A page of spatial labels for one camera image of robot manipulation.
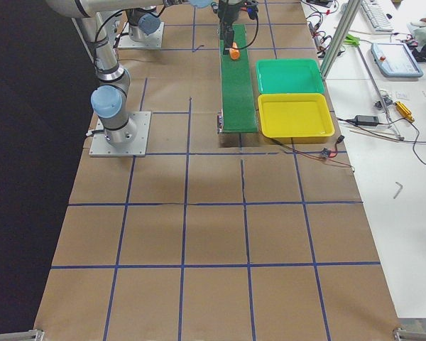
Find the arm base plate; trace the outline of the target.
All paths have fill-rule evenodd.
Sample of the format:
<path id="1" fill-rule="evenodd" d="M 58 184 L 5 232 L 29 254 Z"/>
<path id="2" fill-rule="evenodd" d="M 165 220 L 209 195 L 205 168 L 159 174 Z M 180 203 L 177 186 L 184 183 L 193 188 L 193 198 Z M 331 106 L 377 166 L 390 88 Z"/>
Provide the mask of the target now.
<path id="1" fill-rule="evenodd" d="M 129 28 L 124 26 L 118 49 L 122 50 L 159 50 L 162 48 L 164 22 L 161 22 L 158 29 L 151 34 L 145 34 L 140 28 Z"/>
<path id="2" fill-rule="evenodd" d="M 127 125 L 116 131 L 107 130 L 98 119 L 89 149 L 91 157 L 144 157 L 152 112 L 127 112 Z"/>

